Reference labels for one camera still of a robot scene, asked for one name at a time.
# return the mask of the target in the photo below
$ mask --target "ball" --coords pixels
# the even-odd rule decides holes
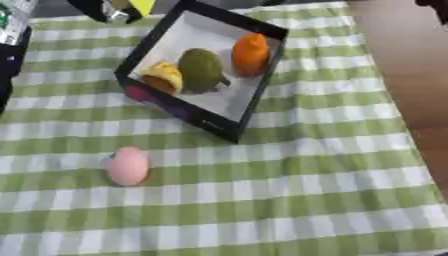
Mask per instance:
[[[148,159],[135,147],[119,149],[107,161],[109,178],[121,186],[135,186],[148,175]]]

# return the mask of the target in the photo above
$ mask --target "green checkered tablecloth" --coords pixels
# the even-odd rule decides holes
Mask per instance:
[[[0,255],[432,255],[448,217],[343,2],[255,8],[291,29],[241,144],[128,99],[112,71],[160,17],[34,21],[0,121]],[[154,168],[109,183],[134,145]]]

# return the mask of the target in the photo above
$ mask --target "fruit stem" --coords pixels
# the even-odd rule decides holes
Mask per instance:
[[[230,86],[232,83],[227,79],[224,75],[221,76],[221,82],[227,86]]]

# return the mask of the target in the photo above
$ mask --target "orange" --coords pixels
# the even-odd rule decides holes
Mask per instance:
[[[266,37],[251,33],[240,38],[232,49],[232,63],[241,76],[260,75],[269,58]]]

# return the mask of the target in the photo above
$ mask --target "green melon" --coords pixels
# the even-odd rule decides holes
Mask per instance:
[[[179,70],[186,91],[204,93],[214,90],[220,82],[230,85],[230,81],[222,74],[219,57],[204,49],[186,51],[179,60]]]

